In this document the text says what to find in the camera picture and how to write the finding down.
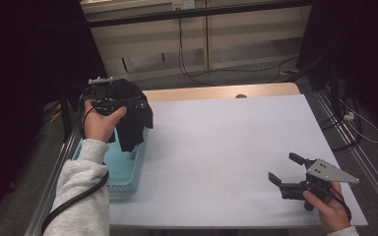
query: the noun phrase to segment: human hand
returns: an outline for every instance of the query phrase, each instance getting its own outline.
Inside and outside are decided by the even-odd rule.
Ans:
[[[331,190],[332,193],[341,199],[340,195],[343,194],[340,183],[333,182],[332,187],[334,189]],[[309,191],[304,191],[303,197],[318,209],[321,224],[327,234],[350,227],[346,209],[333,198],[326,197],[324,201],[321,201]]]
[[[87,139],[99,140],[108,143],[115,125],[127,113],[127,107],[122,106],[108,116],[97,113],[92,106],[91,100],[85,101],[85,114],[88,114],[85,120],[85,136]]]

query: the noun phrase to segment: dark background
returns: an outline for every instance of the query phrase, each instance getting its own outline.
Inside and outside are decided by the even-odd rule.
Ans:
[[[0,1],[0,201],[29,157],[42,109],[60,92],[76,105],[88,79],[106,76],[79,1]]]
[[[302,41],[297,67],[302,69],[325,52],[339,68],[339,80],[358,95],[378,120],[378,1],[315,0]],[[330,80],[330,66],[310,73],[320,89]]]

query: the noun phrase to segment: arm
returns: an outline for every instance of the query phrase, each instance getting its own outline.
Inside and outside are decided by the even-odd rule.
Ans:
[[[333,182],[332,186],[336,190],[332,190],[333,194],[340,197],[340,183]],[[337,201],[327,197],[323,202],[309,191],[304,191],[303,197],[318,209],[322,226],[328,236],[358,236],[355,227],[349,224],[346,210]]]
[[[52,210],[96,185],[106,174],[103,158],[108,151],[106,144],[115,124],[127,109],[119,108],[109,116],[101,116],[92,110],[91,102],[85,102],[91,111],[85,121],[87,139],[77,160],[67,160],[60,173],[56,199]],[[109,196],[106,185],[82,201],[59,214],[47,227],[44,235],[108,235]]]

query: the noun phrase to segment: metal frame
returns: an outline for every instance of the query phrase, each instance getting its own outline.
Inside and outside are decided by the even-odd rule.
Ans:
[[[96,19],[96,20],[88,20],[85,23],[46,25],[46,26],[40,26],[39,28],[42,30],[48,30],[48,29],[63,30],[63,29],[81,28],[81,27],[84,27],[84,28],[112,27],[112,26],[119,26],[119,25],[157,22],[157,21],[166,21],[166,20],[174,20],[174,19],[185,19],[185,18],[216,16],[216,15],[233,14],[233,13],[257,12],[257,11],[276,10],[276,9],[283,9],[283,8],[304,7],[304,6],[312,5],[312,3],[313,3],[313,0],[278,0],[278,1],[260,2],[260,3],[252,3],[252,4],[241,4],[241,5],[222,6],[222,7],[208,7],[208,8],[182,10],[182,11],[151,13],[151,14],[131,16],[131,17],[122,17],[122,18]]]
[[[58,176],[60,175],[64,162],[67,159],[72,158],[72,155],[74,154],[72,150],[74,150],[74,148],[78,145],[80,139],[81,137],[78,132],[78,127],[76,126],[67,142],[64,143],[60,149],[56,164],[51,171],[50,178],[45,186],[44,192],[42,193],[41,199],[35,208],[27,231],[24,234],[25,236],[41,235],[42,221],[44,221],[44,219],[50,213],[54,202]]]
[[[329,102],[329,98],[326,95],[321,95],[320,93],[317,93],[318,100],[321,103],[321,106],[327,113],[329,117],[332,118],[333,124],[337,123],[337,118],[334,117],[334,113],[331,111],[331,103]],[[350,129],[344,125],[343,122],[339,123],[339,125],[336,125],[337,131],[339,132],[340,136],[342,137],[343,141],[346,143],[346,145],[349,145],[353,142],[355,142],[355,136],[351,133]],[[364,150],[361,148],[360,145],[355,145],[353,147],[348,148],[354,157],[355,161],[360,166],[361,170],[366,175],[367,179],[369,180],[370,184],[373,186],[374,190],[378,194],[378,171],[370,161],[367,154],[364,152]]]

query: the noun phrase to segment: cable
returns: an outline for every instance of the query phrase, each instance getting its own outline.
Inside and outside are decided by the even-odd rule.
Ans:
[[[364,118],[363,116],[361,116],[360,114],[358,114],[356,111],[352,110],[352,109],[351,109],[346,103],[344,103],[342,100],[340,100],[340,102],[341,102],[344,106],[346,106],[351,112],[353,112],[357,117],[363,119],[365,122],[367,122],[370,126],[372,126],[372,127],[378,132],[378,128],[377,128],[375,125],[373,125],[373,124],[372,124],[371,122],[369,122],[366,118]],[[351,127],[353,130],[355,130],[355,132],[358,133],[362,138],[364,138],[365,140],[367,140],[367,141],[369,141],[369,142],[371,142],[371,143],[378,144],[378,141],[370,140],[370,139],[368,139],[367,137],[365,137],[364,135],[362,135],[362,134],[361,134],[361,133],[362,133],[361,131],[360,131],[360,132],[357,131],[357,130],[351,125],[351,123],[349,122],[349,120],[348,120],[348,124],[349,124],[350,127]]]
[[[277,72],[276,75],[275,75],[275,76],[274,76],[274,77],[268,82],[268,84],[270,84],[271,82],[273,82],[273,81],[279,76],[279,73],[281,72],[281,66],[282,66],[284,63],[290,61],[290,60],[293,59],[293,58],[297,58],[297,57],[290,57],[289,59],[286,59],[286,60],[282,61],[282,62],[278,65],[278,72]]]
[[[85,93],[86,90],[84,90],[84,92],[82,92],[80,98],[79,98],[79,104],[78,104],[78,122],[79,122],[79,126],[80,126],[80,133],[81,133],[81,136],[83,139],[85,139],[85,121],[86,121],[86,118],[88,117],[88,115],[91,113],[91,111],[93,111],[95,108],[92,107],[84,116],[84,119],[83,121],[81,121],[81,116],[80,116],[80,107],[81,107],[81,104],[82,104],[82,99],[83,99],[83,95]],[[45,229],[48,227],[48,225],[51,223],[51,221],[57,217],[60,213],[62,213],[64,210],[66,210],[67,208],[71,207],[72,205],[76,204],[77,202],[85,199],[86,197],[92,195],[94,192],[96,192],[97,190],[99,190],[100,188],[102,188],[108,181],[109,179],[109,171],[106,169],[106,174],[103,175],[102,179],[100,179],[100,181],[94,185],[93,187],[91,187],[90,189],[84,191],[82,194],[79,194],[78,196],[68,200],[66,203],[62,204],[61,206],[59,206],[58,208],[56,208],[54,211],[52,211],[45,219],[44,221],[42,222],[41,224],[41,234],[44,234],[44,231]]]
[[[71,200],[67,201],[66,203],[62,204],[61,206],[56,208],[54,211],[52,211],[42,222],[41,234],[44,234],[45,229],[48,227],[48,225],[51,223],[51,221],[53,221],[53,219],[55,217],[57,217],[60,213],[62,213],[67,208],[71,207],[72,205],[76,204],[77,202],[85,199],[86,197],[90,196],[91,194],[93,194],[94,192],[99,190],[102,186],[104,186],[106,184],[108,179],[109,179],[109,171],[106,170],[106,174],[103,175],[103,177],[99,181],[99,183],[97,183],[96,185],[94,185],[90,189],[84,191],[82,194],[72,198]]]
[[[180,69],[180,72],[185,75],[187,78],[189,78],[192,82],[194,83],[198,83],[198,84],[202,84],[202,85],[206,85],[206,86],[211,86],[211,87],[215,87],[215,85],[213,84],[210,84],[210,83],[206,83],[206,82],[200,82],[200,81],[195,81],[192,76],[190,76],[188,74],[188,72],[186,71],[186,66],[185,66],[185,60],[184,60],[184,57],[183,57],[183,39],[182,39],[182,35],[183,35],[183,30],[182,30],[182,20],[181,19],[178,19],[178,23],[179,23],[179,69]]]
[[[88,87],[88,88],[85,88],[83,91],[82,91],[82,94],[81,96],[79,97],[79,102],[78,102],[78,115],[77,115],[77,122],[78,122],[78,125],[79,125],[79,133],[81,134],[81,137],[82,139],[85,138],[85,121],[84,123],[82,123],[82,120],[81,120],[81,108],[82,108],[82,104],[83,104],[83,97],[84,95],[88,92],[88,90],[91,90],[92,88]]]
[[[88,115],[91,113],[91,111],[95,110],[94,107],[92,107],[84,116],[84,119],[82,121],[82,130],[83,130],[83,136],[82,136],[82,139],[85,139],[86,138],[86,135],[85,135],[85,121],[86,121],[86,118],[88,117]]]
[[[352,98],[352,96],[350,98],[351,98],[351,101],[352,101],[352,104],[353,104],[355,110],[357,111],[358,109],[357,109],[357,105],[355,104],[354,98]],[[360,133],[362,133],[362,127],[361,127],[361,121],[360,121],[360,119],[359,118],[358,119],[354,119],[354,122],[357,125],[357,130]],[[337,150],[342,150],[342,149],[346,149],[346,148],[351,148],[351,147],[357,145],[360,141],[361,141],[361,136],[357,136],[357,138],[353,142],[351,142],[350,144],[342,146],[342,147],[331,148],[331,150],[332,151],[337,151]]]
[[[314,187],[317,188],[319,191],[323,192],[325,195],[331,197],[337,203],[341,204],[345,208],[345,210],[346,210],[346,215],[348,217],[348,221],[351,221],[351,210],[347,206],[344,197],[337,190],[335,190],[334,188],[331,188],[331,190],[334,190],[340,197],[335,196],[331,191],[328,192],[327,190],[325,190],[325,189],[323,189],[323,188],[321,188],[319,186],[315,185]]]
[[[262,71],[267,71],[267,70],[271,70],[271,69],[274,69],[274,68],[278,68],[278,73],[275,75],[274,78],[272,78],[268,82],[268,83],[271,83],[271,82],[273,82],[279,76],[279,72],[281,70],[282,64],[286,63],[287,61],[290,61],[292,59],[297,58],[297,56],[290,57],[290,58],[282,61],[281,63],[279,63],[279,64],[277,64],[275,66],[272,66],[272,67],[269,67],[269,68],[264,68],[264,69],[258,69],[258,70],[221,69],[221,70],[211,70],[211,71],[201,72],[201,73],[196,74],[196,75],[190,75],[186,71],[185,62],[184,62],[184,56],[183,56],[183,39],[182,39],[182,37],[183,37],[182,36],[183,35],[183,29],[182,29],[182,21],[181,21],[181,19],[178,19],[178,23],[179,23],[179,69],[180,69],[180,72],[183,75],[185,75],[186,77],[188,77],[194,83],[198,83],[198,84],[203,84],[203,85],[215,87],[216,85],[212,85],[210,83],[204,83],[204,82],[195,81],[193,78],[199,77],[199,76],[202,76],[202,75],[205,75],[205,74],[208,74],[208,73],[214,73],[214,72],[247,72],[247,73],[249,73],[249,72],[262,72]]]

